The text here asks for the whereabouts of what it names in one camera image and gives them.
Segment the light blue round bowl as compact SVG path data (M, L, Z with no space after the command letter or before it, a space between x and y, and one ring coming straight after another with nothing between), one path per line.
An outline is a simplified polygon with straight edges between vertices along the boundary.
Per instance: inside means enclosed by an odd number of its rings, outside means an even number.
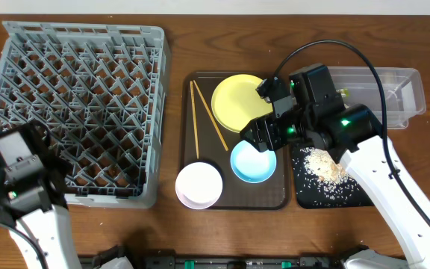
M239 179L257 184L268 180L275 172L277 158L274 151L259 152L242 140L231 151L230 165Z

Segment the yellow round plate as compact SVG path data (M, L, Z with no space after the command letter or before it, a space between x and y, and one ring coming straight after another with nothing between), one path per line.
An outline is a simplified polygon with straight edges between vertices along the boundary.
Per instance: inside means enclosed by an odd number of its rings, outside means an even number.
M232 75L221 81L211 98L215 119L224 128L239 133L251 120L273 112L256 88L262 79L248 74Z

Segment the wooden chopstick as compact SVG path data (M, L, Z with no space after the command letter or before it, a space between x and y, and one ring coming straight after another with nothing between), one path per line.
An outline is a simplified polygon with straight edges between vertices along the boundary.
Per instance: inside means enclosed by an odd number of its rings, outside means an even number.
M217 135L218 135L218 137L219 137L219 139L220 139L220 141L221 141L221 143L223 145L223 148L227 152L228 151L228 145L225 142L225 138L223 137L222 132L220 131L220 129L219 129L217 123L216 123L216 120L214 119L214 116L213 116L213 114L211 112L211 109L208 107L208 104L207 104L207 102L206 102L206 100L205 100L205 98L204 98L204 96L203 96L203 94L202 94L202 92L201 92L198 84L194 80L193 80L193 88L194 88L194 92L197 91L197 93L199 94L199 97L200 97L200 99L202 101L202 104L204 105L205 110L207 111L207 114L208 114L208 116L209 116L209 118L210 118L210 120L212 122L212 125L214 126L214 128L216 130L216 133L217 133Z
M196 148L196 157L199 159L199 140L198 140L198 129L197 129L197 120L196 120L196 102L193 88L193 81L190 81L190 101L192 108L192 118L193 118L193 133L194 133L194 141Z

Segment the pink round bowl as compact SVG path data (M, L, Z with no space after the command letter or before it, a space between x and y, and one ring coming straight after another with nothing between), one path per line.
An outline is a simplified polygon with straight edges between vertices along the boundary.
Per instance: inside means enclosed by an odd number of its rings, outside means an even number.
M184 167L175 180L178 200L188 208L202 210L214 205L221 197L222 176L206 162L194 162Z

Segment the green orange snack wrapper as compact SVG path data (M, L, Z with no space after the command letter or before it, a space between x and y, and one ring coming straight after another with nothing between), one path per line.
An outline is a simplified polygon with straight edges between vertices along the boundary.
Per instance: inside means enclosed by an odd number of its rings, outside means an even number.
M347 98L350 96L349 90L347 88L337 89L337 92L343 97Z

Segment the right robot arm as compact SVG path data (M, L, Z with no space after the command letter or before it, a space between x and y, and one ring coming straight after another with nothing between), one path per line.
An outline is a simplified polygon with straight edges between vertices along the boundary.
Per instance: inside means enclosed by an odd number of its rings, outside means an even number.
M256 150L286 145L326 151L363 188L395 235L409 268L430 268L430 201L393 149L387 126L362 104L345 105L327 66L264 79L258 95L272 112L240 136Z

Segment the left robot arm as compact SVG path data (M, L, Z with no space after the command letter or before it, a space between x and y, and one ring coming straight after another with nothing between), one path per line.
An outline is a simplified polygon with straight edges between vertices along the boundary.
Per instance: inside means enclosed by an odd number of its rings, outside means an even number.
M0 132L0 227L28 268L80 268L65 199L72 166L50 142L39 121Z

